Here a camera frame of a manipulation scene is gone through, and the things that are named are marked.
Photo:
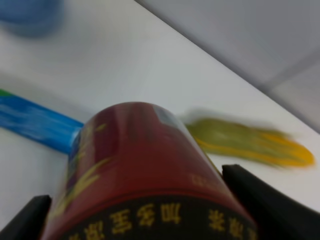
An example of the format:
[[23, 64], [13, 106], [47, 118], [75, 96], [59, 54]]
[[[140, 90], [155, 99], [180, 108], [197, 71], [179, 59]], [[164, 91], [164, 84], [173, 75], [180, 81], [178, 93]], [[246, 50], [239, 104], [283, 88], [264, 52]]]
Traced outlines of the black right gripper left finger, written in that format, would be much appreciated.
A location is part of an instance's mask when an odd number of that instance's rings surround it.
[[38, 240], [52, 203], [49, 195], [33, 197], [0, 231], [1, 240]]

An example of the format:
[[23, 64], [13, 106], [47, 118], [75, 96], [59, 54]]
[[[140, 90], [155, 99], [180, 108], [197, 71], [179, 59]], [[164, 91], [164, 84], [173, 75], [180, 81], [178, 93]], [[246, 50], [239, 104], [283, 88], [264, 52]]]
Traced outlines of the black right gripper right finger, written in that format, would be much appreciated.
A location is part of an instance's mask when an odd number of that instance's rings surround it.
[[238, 164], [222, 176], [258, 226], [261, 240], [318, 240], [320, 214], [286, 196]]

